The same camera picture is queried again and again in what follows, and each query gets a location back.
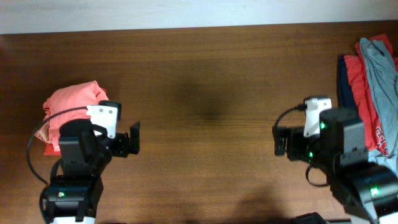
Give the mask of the coral pink t-shirt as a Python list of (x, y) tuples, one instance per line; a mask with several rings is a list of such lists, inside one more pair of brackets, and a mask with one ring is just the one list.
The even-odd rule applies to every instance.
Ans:
[[(50, 98), (43, 103), (45, 118), (71, 108), (97, 105), (100, 101), (107, 100), (106, 90), (101, 88), (97, 81), (68, 86), (55, 91)], [(58, 140), (59, 129), (64, 123), (74, 119), (89, 119), (83, 109), (67, 112), (47, 121), (35, 133), (35, 136), (45, 144), (51, 144), (55, 150), (60, 150)]]

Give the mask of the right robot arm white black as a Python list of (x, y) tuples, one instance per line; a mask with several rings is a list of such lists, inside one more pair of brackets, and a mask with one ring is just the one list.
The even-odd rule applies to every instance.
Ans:
[(303, 127), (273, 126), (274, 154), (320, 169), (326, 187), (351, 215), (352, 223), (397, 223), (397, 176), (369, 162), (364, 124), (350, 108), (331, 108), (318, 117), (320, 132), (305, 137)]

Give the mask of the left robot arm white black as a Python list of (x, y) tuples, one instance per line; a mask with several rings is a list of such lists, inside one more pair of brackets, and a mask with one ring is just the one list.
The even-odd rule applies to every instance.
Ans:
[(94, 223), (103, 192), (101, 174), (113, 157), (140, 151), (140, 122), (129, 133), (107, 136), (106, 128), (75, 119), (60, 128), (62, 158), (52, 167), (50, 183), (40, 194), (45, 223)]

